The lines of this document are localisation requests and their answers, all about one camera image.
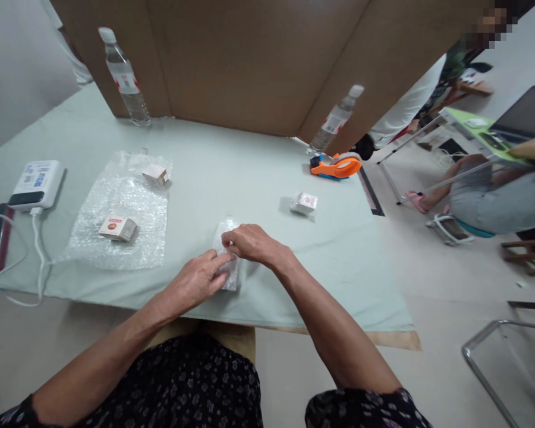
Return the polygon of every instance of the mouse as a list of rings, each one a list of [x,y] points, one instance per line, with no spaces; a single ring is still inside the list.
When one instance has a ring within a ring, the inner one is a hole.
[[[487,126],[487,122],[484,119],[468,119],[465,122],[466,125],[468,125],[470,128],[483,128]]]

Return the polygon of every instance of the laptop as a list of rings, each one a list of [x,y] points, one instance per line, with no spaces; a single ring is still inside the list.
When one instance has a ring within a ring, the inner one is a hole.
[[[507,150],[535,138],[535,86],[529,88],[488,129],[480,134],[493,147]]]

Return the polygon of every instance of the cardboard box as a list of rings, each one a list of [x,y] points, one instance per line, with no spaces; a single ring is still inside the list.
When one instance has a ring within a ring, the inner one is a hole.
[[[327,153],[347,152],[469,31],[489,0],[52,0],[111,111],[128,116],[97,28],[131,60],[152,117],[309,142],[366,89]]]
[[[297,198],[291,203],[289,207],[292,211],[309,215],[315,211],[317,207],[317,196],[310,195],[309,193],[301,192]]]
[[[151,184],[165,185],[168,181],[168,174],[166,173],[165,168],[154,163],[150,163],[149,166],[143,170],[142,174]]]
[[[99,234],[113,241],[129,242],[137,229],[137,224],[129,217],[108,216],[99,229]]]

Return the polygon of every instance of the bottle label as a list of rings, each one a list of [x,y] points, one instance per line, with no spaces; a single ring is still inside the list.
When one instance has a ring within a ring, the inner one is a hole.
[[[329,134],[338,134],[343,125],[347,122],[347,120],[348,119],[341,119],[339,116],[330,114],[329,116],[327,116],[325,122],[323,122],[323,126],[321,126],[321,129],[327,131]]]
[[[117,89],[122,94],[131,95],[141,92],[133,73],[111,73]]]

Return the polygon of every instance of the floor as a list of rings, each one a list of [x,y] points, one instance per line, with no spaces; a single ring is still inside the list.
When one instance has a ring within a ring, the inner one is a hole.
[[[506,300],[535,301],[535,278],[500,258],[499,243],[475,240],[450,248],[424,227],[425,217],[397,206],[375,162],[365,165],[385,211],[375,216],[387,243],[422,352],[381,348],[381,353],[435,426],[505,427],[488,394],[466,365],[460,347],[493,319],[535,322],[535,311],[510,311]],[[433,183],[443,169],[409,144],[389,159],[405,190]],[[0,412],[21,401],[75,355],[130,312],[48,298],[39,309],[9,303],[0,294]],[[525,426],[535,426],[535,335],[496,332],[474,354]],[[333,388],[308,336],[257,330],[257,369],[266,427],[303,426],[307,401]]]

